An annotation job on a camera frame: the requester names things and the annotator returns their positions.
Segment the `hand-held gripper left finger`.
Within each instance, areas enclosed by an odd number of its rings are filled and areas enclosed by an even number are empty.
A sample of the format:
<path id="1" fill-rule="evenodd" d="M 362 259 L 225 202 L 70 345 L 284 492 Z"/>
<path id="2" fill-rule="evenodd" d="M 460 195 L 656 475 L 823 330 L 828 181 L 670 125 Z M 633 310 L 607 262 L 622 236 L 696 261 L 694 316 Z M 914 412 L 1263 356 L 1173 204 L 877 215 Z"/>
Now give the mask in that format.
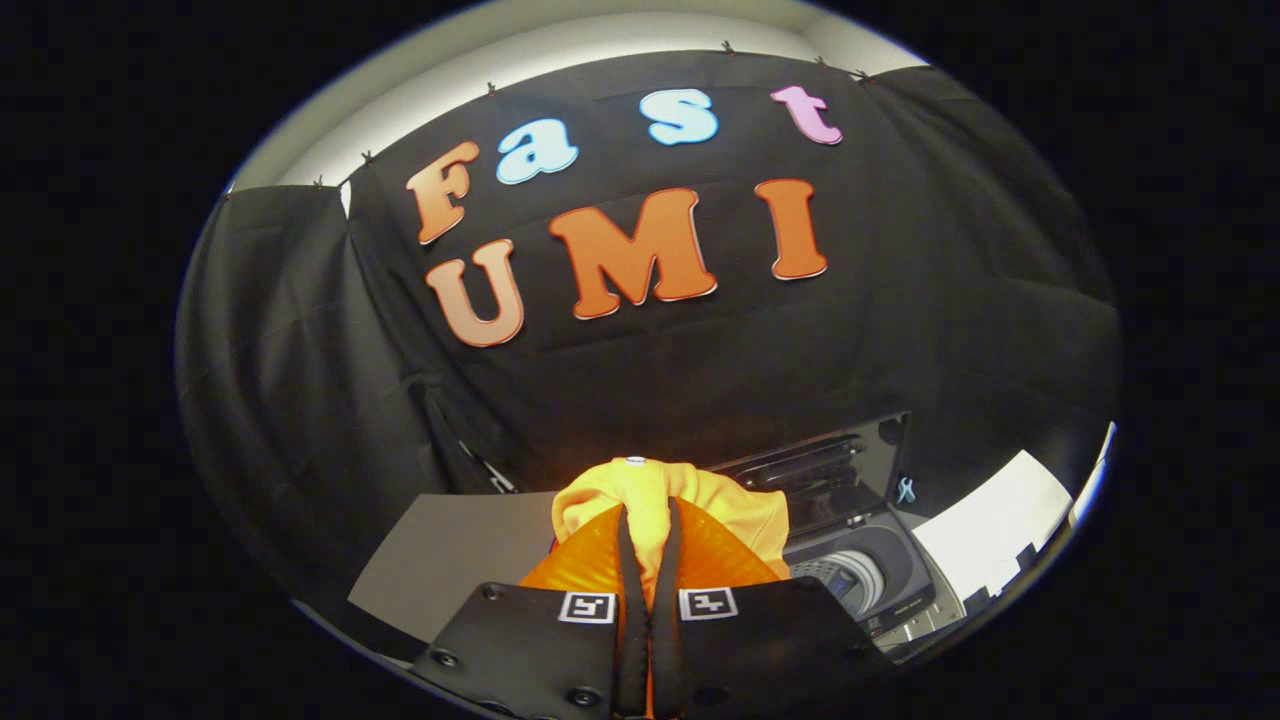
<path id="1" fill-rule="evenodd" d="M 412 670 L 500 716 L 645 719 L 649 655 L 649 606 L 620 505 L 524 582 L 476 585 Z"/>

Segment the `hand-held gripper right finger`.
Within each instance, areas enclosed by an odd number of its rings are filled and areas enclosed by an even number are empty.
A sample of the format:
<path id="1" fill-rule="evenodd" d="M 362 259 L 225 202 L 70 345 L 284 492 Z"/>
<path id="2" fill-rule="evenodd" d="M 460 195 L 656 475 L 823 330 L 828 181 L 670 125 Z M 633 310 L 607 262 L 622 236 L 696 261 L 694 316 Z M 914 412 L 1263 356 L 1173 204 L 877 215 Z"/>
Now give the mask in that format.
<path id="1" fill-rule="evenodd" d="M 671 498 L 650 607 L 657 719 L 818 719 L 897 665 L 813 578 L 781 580 L 708 512 Z"/>

